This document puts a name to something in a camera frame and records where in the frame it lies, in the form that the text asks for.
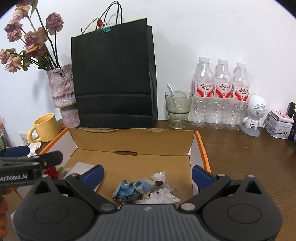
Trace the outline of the person's left hand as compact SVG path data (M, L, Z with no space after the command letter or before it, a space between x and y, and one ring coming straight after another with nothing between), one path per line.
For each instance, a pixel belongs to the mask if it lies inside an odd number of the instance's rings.
M7 212L9 210L9 204L3 197L0 202L0 237L5 238L7 236L7 224L8 224L8 219L7 219Z

